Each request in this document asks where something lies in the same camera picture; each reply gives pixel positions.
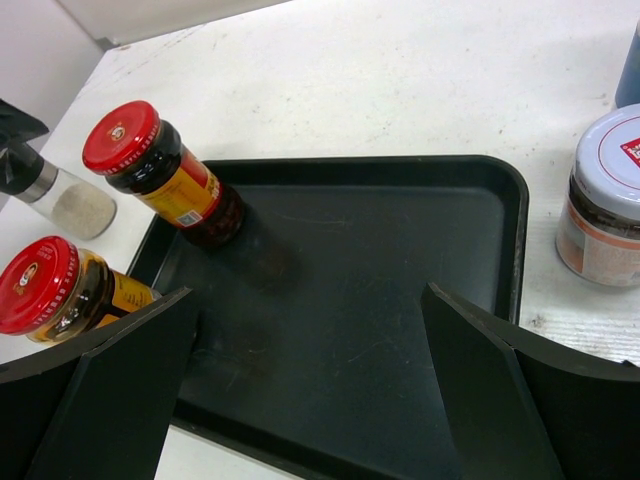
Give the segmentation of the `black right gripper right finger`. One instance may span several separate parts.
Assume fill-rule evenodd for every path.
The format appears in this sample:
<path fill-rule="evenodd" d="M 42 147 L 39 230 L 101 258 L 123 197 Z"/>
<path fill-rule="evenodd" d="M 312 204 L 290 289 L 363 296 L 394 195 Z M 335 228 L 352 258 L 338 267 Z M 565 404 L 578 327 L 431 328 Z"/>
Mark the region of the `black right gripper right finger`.
<path fill-rule="evenodd" d="M 428 284 L 426 336 L 465 479 L 636 479 L 639 367 Z"/>

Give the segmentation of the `red-lid dark chili sauce jar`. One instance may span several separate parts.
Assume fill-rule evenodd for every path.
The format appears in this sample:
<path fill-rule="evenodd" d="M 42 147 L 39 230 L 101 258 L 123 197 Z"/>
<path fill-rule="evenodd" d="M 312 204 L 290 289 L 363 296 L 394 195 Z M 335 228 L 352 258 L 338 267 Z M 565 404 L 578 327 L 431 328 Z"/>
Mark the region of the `red-lid dark chili sauce jar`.
<path fill-rule="evenodd" d="M 106 114 L 89 133 L 82 161 L 203 249 L 228 243 L 241 229 L 245 203 L 240 195 L 197 159 L 176 128 L 146 101 Z"/>

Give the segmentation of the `white-lid short jar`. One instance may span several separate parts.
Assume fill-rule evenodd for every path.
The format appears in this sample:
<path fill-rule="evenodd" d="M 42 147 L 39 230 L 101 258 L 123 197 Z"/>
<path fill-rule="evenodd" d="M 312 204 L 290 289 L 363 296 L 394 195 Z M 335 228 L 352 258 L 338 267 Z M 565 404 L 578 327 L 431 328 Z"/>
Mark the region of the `white-lid short jar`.
<path fill-rule="evenodd" d="M 580 138 L 556 233 L 564 264 L 589 281 L 639 284 L 639 106 L 614 110 Z"/>

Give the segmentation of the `black-cap white powder shaker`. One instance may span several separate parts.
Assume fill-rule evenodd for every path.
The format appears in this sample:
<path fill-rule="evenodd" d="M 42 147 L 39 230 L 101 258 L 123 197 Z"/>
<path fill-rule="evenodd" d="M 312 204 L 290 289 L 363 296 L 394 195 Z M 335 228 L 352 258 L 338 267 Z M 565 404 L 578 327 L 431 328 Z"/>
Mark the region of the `black-cap white powder shaker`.
<path fill-rule="evenodd" d="M 100 236 L 116 217 L 106 192 L 45 160 L 27 144 L 1 148 L 1 192 L 80 240 Z"/>

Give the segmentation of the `blue-label clear bottle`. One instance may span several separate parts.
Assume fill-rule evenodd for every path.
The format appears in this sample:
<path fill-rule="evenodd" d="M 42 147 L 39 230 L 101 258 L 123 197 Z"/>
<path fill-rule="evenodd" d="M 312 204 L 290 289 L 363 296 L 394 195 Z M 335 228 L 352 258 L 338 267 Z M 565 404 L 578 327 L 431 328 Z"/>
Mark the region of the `blue-label clear bottle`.
<path fill-rule="evenodd" d="M 614 105 L 622 108 L 640 99 L 640 22 L 637 22 L 614 95 Z"/>

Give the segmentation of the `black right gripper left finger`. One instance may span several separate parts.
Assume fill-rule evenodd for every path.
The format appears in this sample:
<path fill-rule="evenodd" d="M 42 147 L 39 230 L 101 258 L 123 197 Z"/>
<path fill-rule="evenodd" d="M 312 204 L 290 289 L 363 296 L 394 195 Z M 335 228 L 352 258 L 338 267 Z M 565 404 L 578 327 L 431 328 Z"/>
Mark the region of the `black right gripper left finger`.
<path fill-rule="evenodd" d="M 153 478 L 195 338 L 190 292 L 2 364 L 2 478 Z"/>

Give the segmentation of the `red-lid yellow chili oil jar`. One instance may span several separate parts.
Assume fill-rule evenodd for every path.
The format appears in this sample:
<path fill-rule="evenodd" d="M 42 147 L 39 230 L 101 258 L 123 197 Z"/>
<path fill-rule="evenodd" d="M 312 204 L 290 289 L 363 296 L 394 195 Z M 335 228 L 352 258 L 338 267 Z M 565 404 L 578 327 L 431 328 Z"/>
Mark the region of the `red-lid yellow chili oil jar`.
<path fill-rule="evenodd" d="M 58 344 L 160 297 L 101 256 L 47 236 L 19 252 L 1 274 L 1 333 Z"/>

